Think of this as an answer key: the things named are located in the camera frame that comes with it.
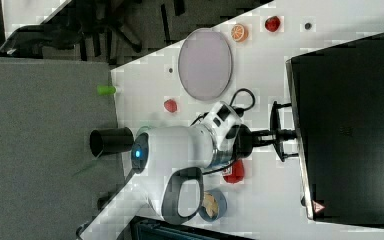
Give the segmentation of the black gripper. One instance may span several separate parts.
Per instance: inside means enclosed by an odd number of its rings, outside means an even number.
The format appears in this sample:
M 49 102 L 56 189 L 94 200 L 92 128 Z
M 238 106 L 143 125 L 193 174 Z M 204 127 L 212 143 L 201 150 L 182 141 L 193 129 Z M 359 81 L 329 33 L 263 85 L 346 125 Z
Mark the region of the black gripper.
M 236 159 L 248 157 L 253 147 L 268 146 L 275 143 L 275 140 L 253 140 L 254 137 L 275 138 L 275 132 L 271 130 L 250 131 L 250 129 L 241 125 L 234 143 L 234 156 Z

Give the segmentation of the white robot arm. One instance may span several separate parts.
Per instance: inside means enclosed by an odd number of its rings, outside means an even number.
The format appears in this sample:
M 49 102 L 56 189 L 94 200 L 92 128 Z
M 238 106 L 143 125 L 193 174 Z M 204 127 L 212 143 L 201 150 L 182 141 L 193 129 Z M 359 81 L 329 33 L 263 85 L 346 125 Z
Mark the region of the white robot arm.
M 149 129 L 131 149 L 129 194 L 170 224 L 192 219 L 204 200 L 203 178 L 276 141 L 273 130 L 236 125 L 218 134 L 203 124 Z

